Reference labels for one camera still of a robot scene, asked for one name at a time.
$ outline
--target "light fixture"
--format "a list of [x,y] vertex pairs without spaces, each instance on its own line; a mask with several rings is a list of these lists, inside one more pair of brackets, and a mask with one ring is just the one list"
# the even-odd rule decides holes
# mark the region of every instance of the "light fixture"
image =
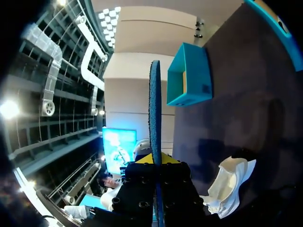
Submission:
[[66,0],[57,0],[57,3],[58,3],[60,6],[65,6]]
[[118,24],[118,21],[117,21],[117,19],[112,19],[112,20],[110,21],[110,23],[111,23],[113,26],[116,26],[116,25]]
[[103,10],[103,13],[104,13],[104,14],[109,13],[109,9],[104,9],[104,10]]
[[103,20],[105,18],[105,14],[104,13],[99,13],[98,16],[99,16],[100,20]]
[[3,118],[9,120],[16,117],[19,114],[20,110],[18,105],[13,101],[6,101],[0,106],[0,113]]
[[105,21],[106,21],[107,23],[109,23],[109,22],[110,22],[110,17],[109,17],[109,16],[106,16],[106,17],[105,17]]
[[33,188],[36,185],[36,182],[35,181],[29,181],[27,185],[28,185],[28,187]]
[[107,29],[108,29],[108,30],[112,30],[112,29],[113,29],[113,26],[112,26],[112,25],[107,25]]
[[110,37],[109,35],[106,35],[106,36],[105,36],[105,40],[106,40],[106,41],[110,41],[110,39],[111,39],[111,37]]
[[116,8],[115,8],[115,11],[116,11],[116,12],[120,12],[120,11],[121,11],[121,7],[120,7],[120,6],[116,7]]
[[101,21],[101,26],[102,27],[106,27],[107,26],[107,23],[105,21]]
[[115,16],[116,16],[116,11],[114,11],[114,10],[113,10],[113,11],[110,11],[110,12],[109,12],[109,16],[110,16],[110,17],[115,17]]

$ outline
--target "air duct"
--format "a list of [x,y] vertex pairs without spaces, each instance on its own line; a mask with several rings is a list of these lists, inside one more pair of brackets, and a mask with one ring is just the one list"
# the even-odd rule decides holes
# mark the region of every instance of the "air duct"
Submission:
[[90,84],[94,85],[94,89],[91,97],[90,113],[91,115],[96,116],[98,114],[98,109],[96,108],[97,93],[98,93],[98,89],[104,91],[104,82],[101,79],[99,79],[95,74],[93,74],[88,69],[88,67],[89,67],[91,56],[94,51],[97,53],[97,55],[100,57],[100,59],[103,62],[107,61],[107,55],[102,52],[100,46],[95,41],[94,36],[92,35],[89,28],[87,27],[86,17],[78,16],[77,19],[75,20],[75,23],[80,29],[80,31],[82,32],[82,34],[85,36],[87,41],[89,42],[89,45],[86,49],[86,52],[81,62],[80,70],[83,79],[85,79]]
[[41,49],[43,52],[52,57],[53,61],[49,69],[41,104],[41,116],[50,117],[55,112],[53,96],[59,69],[62,63],[62,50],[59,45],[51,40],[37,24],[31,24],[22,34],[22,38]]
[[93,92],[91,95],[91,110],[90,110],[90,115],[92,115],[92,116],[98,115],[98,109],[96,108],[97,93],[98,93],[98,87],[94,86],[94,89],[93,89]]

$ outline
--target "metal railing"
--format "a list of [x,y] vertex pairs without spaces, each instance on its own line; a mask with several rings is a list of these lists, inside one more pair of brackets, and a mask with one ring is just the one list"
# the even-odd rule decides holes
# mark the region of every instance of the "metal railing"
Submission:
[[90,169],[97,163],[98,154],[95,153],[90,156],[86,161],[84,161],[74,172],[72,172],[64,181],[61,182],[51,193],[49,193],[48,197],[50,199],[55,200],[54,203],[58,204],[60,200],[62,200],[76,185],[82,178],[85,177],[86,173],[90,171]]

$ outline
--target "screen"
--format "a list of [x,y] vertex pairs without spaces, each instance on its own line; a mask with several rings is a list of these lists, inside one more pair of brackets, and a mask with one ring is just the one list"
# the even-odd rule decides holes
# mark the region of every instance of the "screen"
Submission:
[[111,174],[120,174],[120,167],[126,167],[127,162],[134,161],[136,131],[103,128],[102,135],[107,170]]

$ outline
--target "teal shelf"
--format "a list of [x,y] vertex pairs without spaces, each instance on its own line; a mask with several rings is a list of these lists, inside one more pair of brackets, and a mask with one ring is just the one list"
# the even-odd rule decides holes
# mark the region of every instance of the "teal shelf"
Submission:
[[168,69],[167,105],[187,106],[212,97],[212,83],[205,48],[183,43]]

